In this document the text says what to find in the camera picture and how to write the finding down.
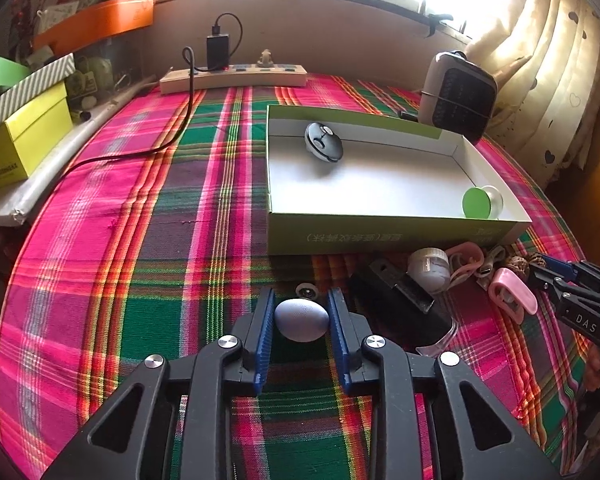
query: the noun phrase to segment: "pink plastic object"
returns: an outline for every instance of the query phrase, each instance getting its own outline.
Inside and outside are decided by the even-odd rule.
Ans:
[[[535,315],[538,300],[528,287],[509,269],[498,269],[489,285],[489,297],[516,323],[521,324],[525,310]]]
[[[484,263],[482,249],[473,242],[464,242],[445,251],[451,266],[449,287],[459,285]]]

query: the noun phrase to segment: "plaid tablecloth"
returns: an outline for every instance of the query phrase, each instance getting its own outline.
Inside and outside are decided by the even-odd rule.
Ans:
[[[78,159],[158,145],[176,131],[186,101],[158,92],[136,98]],[[266,255],[267,105],[395,115],[416,101],[400,89],[331,76],[311,76],[305,88],[198,91],[195,114],[170,149],[68,176],[24,245],[0,323],[0,440],[15,463],[39,478],[145,356],[196,352],[254,307],[261,286],[273,284],[279,298],[301,282],[323,292],[346,288],[355,254]],[[533,219],[515,251],[581,257],[528,176],[490,142],[478,148]],[[391,258],[406,263],[404,254]],[[473,282],[444,301],[461,324],[454,351],[566,471],[583,341],[556,322],[546,298],[521,327]],[[324,339],[301,345],[277,337],[265,393],[235,401],[233,414],[239,479],[365,478],[370,400],[344,396]]]

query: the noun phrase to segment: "black cable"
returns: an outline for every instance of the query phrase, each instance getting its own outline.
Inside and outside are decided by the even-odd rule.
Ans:
[[[80,162],[78,162],[77,164],[74,164],[72,167],[70,167],[68,170],[66,170],[62,174],[62,176],[60,177],[58,182],[56,182],[56,186],[69,173],[71,173],[73,170],[77,170],[78,168],[80,168],[81,166],[84,166],[85,164],[91,164],[92,162],[99,162],[101,160],[125,160],[128,158],[135,158],[136,156],[153,155],[154,153],[158,153],[158,152],[161,152],[162,150],[166,150],[169,146],[171,146],[176,140],[178,140],[180,138],[180,136],[184,133],[184,130],[189,125],[189,119],[191,117],[191,109],[193,108],[194,58],[193,58],[193,50],[190,46],[186,46],[182,50],[182,57],[184,58],[184,61],[186,61],[187,64],[189,65],[189,103],[187,104],[187,113],[184,117],[184,120],[182,121],[182,124],[180,124],[180,127],[178,128],[178,131],[175,133],[175,135],[173,137],[171,137],[170,140],[168,140],[164,144],[161,144],[160,146],[157,146],[156,148],[142,150],[140,152],[120,153],[118,155],[94,156],[92,158],[86,158],[85,160],[81,160]]]
[[[220,21],[220,18],[222,18],[223,16],[233,16],[235,18],[235,20],[238,22],[238,25],[240,26],[240,38],[238,38],[238,43],[235,44],[234,49],[229,53],[229,59],[227,61],[229,61],[231,59],[231,57],[235,54],[235,51],[238,50],[238,47],[240,46],[240,44],[242,43],[242,22],[240,21],[240,18],[238,18],[238,16],[236,16],[234,13],[232,12],[223,12],[222,14],[220,14],[220,16],[218,16],[216,18],[216,22],[214,23],[214,26],[212,27],[212,31],[218,28],[218,22]],[[217,65],[213,68],[198,68],[197,66],[195,66],[194,68],[198,71],[198,72],[213,72],[214,70],[218,70],[219,68],[222,68],[223,65]]]

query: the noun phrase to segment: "green disc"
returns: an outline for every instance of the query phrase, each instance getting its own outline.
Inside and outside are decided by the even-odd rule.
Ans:
[[[491,214],[491,200],[485,190],[472,187],[466,190],[462,197],[462,211],[467,218],[480,220],[489,218]]]

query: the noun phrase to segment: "hand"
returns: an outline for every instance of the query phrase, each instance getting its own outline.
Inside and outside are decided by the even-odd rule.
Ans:
[[[600,387],[600,349],[591,345],[587,354],[587,365],[584,369],[584,386],[590,392]]]

